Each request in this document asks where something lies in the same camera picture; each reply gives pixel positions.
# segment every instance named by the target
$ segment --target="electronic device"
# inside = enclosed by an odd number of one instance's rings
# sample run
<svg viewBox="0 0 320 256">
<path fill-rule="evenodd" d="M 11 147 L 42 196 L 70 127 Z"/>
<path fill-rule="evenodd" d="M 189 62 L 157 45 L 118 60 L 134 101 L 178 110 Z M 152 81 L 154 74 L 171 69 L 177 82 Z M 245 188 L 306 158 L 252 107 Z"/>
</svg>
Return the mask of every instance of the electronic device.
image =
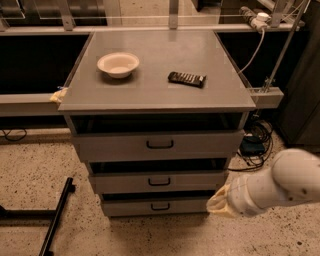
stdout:
<svg viewBox="0 0 320 256">
<path fill-rule="evenodd" d="M 245 136 L 240 145 L 242 156 L 259 156 L 266 151 L 263 143 L 257 136 Z"/>
<path fill-rule="evenodd" d="M 170 72 L 168 76 L 170 83 L 177 83 L 183 85 L 203 88 L 206 76 L 192 75 L 188 73 Z"/>
</svg>

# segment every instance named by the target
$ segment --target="remote control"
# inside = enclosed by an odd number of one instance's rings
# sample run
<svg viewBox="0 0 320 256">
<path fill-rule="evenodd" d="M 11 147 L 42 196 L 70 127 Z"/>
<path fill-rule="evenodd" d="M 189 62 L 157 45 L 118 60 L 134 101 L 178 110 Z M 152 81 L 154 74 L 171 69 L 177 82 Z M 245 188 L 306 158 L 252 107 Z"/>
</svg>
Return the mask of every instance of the remote control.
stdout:
<svg viewBox="0 0 320 256">
<path fill-rule="evenodd" d="M 169 82 L 190 85 L 198 88 L 203 88 L 206 76 L 198 76 L 187 73 L 171 72 L 168 76 Z"/>
</svg>

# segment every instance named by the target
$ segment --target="black metal stand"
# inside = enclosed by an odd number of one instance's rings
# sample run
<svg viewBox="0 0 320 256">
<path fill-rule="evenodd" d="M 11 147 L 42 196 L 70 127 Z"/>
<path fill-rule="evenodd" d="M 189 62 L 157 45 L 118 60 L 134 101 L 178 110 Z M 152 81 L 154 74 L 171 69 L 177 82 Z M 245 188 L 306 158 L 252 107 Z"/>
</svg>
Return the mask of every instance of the black metal stand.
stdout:
<svg viewBox="0 0 320 256">
<path fill-rule="evenodd" d="M 53 252 L 49 251 L 50 246 L 59 225 L 59 220 L 67 201 L 69 193 L 76 191 L 76 186 L 72 184 L 73 178 L 68 178 L 56 210 L 6 210 L 0 205 L 0 217 L 8 219 L 49 219 L 51 220 L 47 235 L 43 242 L 39 256 L 52 256 Z"/>
</svg>

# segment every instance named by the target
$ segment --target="metal bracket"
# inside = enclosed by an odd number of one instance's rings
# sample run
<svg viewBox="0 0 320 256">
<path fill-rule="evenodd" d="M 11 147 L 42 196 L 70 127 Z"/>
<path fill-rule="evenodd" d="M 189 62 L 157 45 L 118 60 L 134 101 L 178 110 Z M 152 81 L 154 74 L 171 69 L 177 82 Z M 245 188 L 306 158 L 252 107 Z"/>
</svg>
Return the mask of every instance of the metal bracket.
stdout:
<svg viewBox="0 0 320 256">
<path fill-rule="evenodd" d="M 103 0 L 108 26 L 122 25 L 119 0 Z"/>
<path fill-rule="evenodd" d="M 286 1 L 276 0 L 273 8 L 273 13 L 271 15 L 270 27 L 272 28 L 279 27 L 282 20 L 282 13 L 285 7 L 286 7 Z"/>
<path fill-rule="evenodd" d="M 70 12 L 67 0 L 57 0 L 57 3 L 60 9 L 64 29 L 66 31 L 72 31 L 76 24 Z"/>
<path fill-rule="evenodd" d="M 8 22 L 4 19 L 3 15 L 2 15 L 2 8 L 1 8 L 1 4 L 0 4 L 0 32 L 4 32 L 9 28 L 9 24 Z"/>
<path fill-rule="evenodd" d="M 179 0 L 170 0 L 169 3 L 169 28 L 176 29 L 178 27 L 178 11 Z"/>
<path fill-rule="evenodd" d="M 278 87 L 270 87 L 267 92 L 262 88 L 247 88 L 257 109 L 276 109 L 284 96 Z"/>
</svg>

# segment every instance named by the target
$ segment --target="drawer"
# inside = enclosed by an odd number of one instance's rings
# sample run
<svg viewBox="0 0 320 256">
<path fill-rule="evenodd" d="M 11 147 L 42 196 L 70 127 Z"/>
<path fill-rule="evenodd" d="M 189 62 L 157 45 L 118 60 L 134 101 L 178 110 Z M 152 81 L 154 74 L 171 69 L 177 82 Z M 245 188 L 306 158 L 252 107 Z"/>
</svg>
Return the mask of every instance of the drawer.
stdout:
<svg viewBox="0 0 320 256">
<path fill-rule="evenodd" d="M 91 163 L 95 193 L 138 193 L 219 189 L 227 159 Z"/>
<path fill-rule="evenodd" d="M 243 113 L 72 115 L 75 134 L 236 130 Z"/>
<path fill-rule="evenodd" d="M 80 161 L 137 161 L 231 157 L 239 148 L 243 131 L 194 134 L 115 135 L 74 137 Z"/>
<path fill-rule="evenodd" d="M 215 191 L 192 191 L 133 194 L 132 200 L 123 199 L 126 195 L 103 196 L 101 207 L 106 216 L 139 216 L 174 213 L 207 212 L 206 203 Z"/>
<path fill-rule="evenodd" d="M 103 193 L 138 193 L 181 190 L 218 190 L 226 180 L 225 172 L 163 174 L 121 174 L 107 177 L 89 177 L 93 191 Z"/>
</svg>

